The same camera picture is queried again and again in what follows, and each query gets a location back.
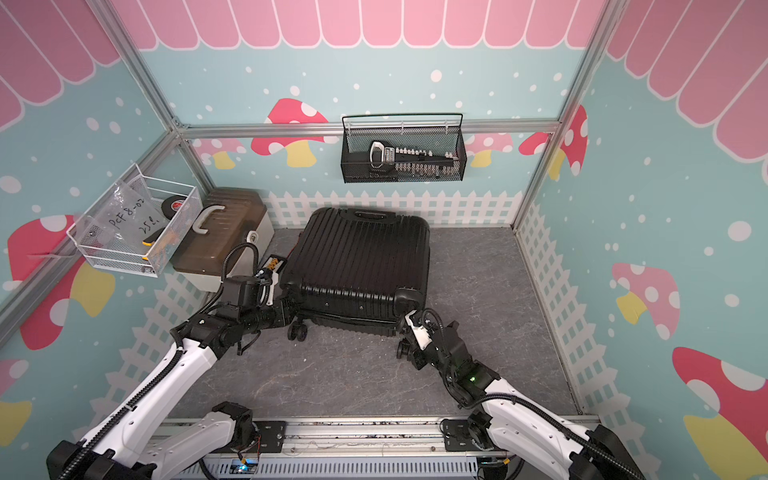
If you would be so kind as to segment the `black hard-shell suitcase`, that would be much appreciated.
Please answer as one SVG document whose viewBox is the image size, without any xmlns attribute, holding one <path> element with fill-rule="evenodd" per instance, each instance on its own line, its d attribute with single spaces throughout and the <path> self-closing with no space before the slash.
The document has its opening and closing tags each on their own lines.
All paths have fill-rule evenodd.
<svg viewBox="0 0 768 480">
<path fill-rule="evenodd" d="M 430 226 L 418 216 L 365 208 L 314 211 L 280 274 L 297 317 L 320 326 L 394 336 L 427 303 Z"/>
</svg>

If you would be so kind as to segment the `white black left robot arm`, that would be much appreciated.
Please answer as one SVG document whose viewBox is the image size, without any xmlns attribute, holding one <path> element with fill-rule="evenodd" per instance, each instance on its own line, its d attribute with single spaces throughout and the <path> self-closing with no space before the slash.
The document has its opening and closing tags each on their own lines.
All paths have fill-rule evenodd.
<svg viewBox="0 0 768 480">
<path fill-rule="evenodd" d="M 79 441 L 60 442 L 48 455 L 52 479 L 170 479 L 219 449 L 233 451 L 242 469 L 260 454 L 264 435 L 251 409 L 221 402 L 165 443 L 150 440 L 186 392 L 229 351 L 243 355 L 268 329 L 293 319 L 290 303 L 275 295 L 287 260 L 256 259 L 249 275 L 222 266 L 213 298 L 170 330 L 173 343 L 149 376 Z"/>
</svg>

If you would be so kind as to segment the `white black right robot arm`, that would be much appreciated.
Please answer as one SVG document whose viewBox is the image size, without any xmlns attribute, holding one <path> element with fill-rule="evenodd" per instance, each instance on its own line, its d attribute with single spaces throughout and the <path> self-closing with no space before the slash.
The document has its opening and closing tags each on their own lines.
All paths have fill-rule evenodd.
<svg viewBox="0 0 768 480">
<path fill-rule="evenodd" d="M 401 316 L 398 355 L 439 373 L 458 407 L 470 412 L 469 436 L 481 449 L 504 450 L 551 479 L 642 479 L 640 467 L 610 429 L 571 426 L 474 359 L 458 332 L 431 308 Z"/>
</svg>

